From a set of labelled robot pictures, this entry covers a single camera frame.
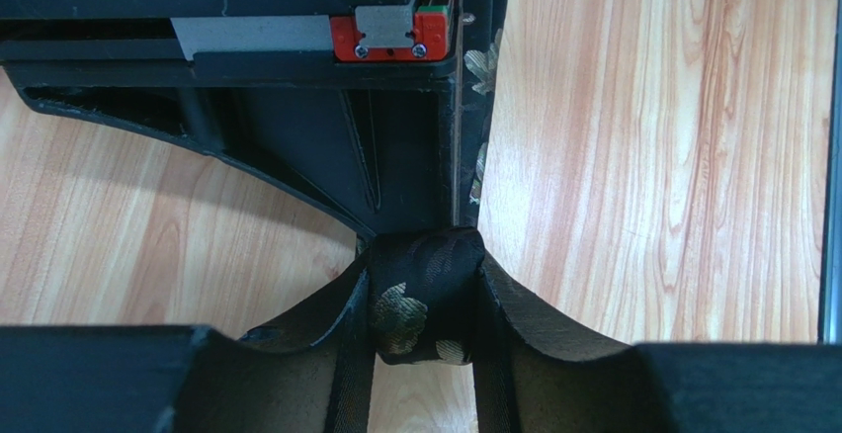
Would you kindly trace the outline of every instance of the wood grain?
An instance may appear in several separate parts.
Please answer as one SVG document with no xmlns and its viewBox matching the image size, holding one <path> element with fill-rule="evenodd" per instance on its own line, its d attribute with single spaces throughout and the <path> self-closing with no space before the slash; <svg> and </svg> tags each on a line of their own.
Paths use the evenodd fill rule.
<svg viewBox="0 0 842 433">
<path fill-rule="evenodd" d="M 503 267 L 624 341 L 814 340 L 836 0 L 510 6 Z"/>
<path fill-rule="evenodd" d="M 277 315 L 353 259 L 331 217 L 211 158 L 29 111 L 0 75 L 0 322 Z"/>
<path fill-rule="evenodd" d="M 815 337 L 836 0 L 510 0 L 480 228 L 625 341 Z M 28 111 L 0 77 L 0 322 L 238 336 L 351 260 L 218 162 Z M 470 369 L 378 363 L 372 431 L 470 431 Z"/>
</svg>

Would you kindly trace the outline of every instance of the screw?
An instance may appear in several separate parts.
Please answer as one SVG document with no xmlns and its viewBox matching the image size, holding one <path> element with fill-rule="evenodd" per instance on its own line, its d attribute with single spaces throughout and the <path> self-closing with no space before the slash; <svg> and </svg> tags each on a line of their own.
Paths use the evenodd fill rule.
<svg viewBox="0 0 842 433">
<path fill-rule="evenodd" d="M 427 55 L 427 47 L 423 44 L 416 44 L 412 47 L 412 55 L 419 59 Z"/>
<path fill-rule="evenodd" d="M 354 47 L 354 55 L 360 59 L 365 59 L 369 56 L 369 49 L 363 45 L 357 44 L 357 47 Z"/>
</svg>

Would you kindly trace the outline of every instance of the wooden floor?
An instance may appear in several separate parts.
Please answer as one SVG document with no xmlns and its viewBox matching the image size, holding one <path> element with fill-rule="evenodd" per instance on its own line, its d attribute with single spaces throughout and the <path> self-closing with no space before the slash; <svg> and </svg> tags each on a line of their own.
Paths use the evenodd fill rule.
<svg viewBox="0 0 842 433">
<path fill-rule="evenodd" d="M 836 0 L 510 0 L 480 229 L 621 340 L 810 341 Z M 0 322 L 238 336 L 353 234 L 211 159 L 28 111 L 0 77 Z M 373 431 L 475 429 L 470 369 L 378 365 Z"/>
</svg>

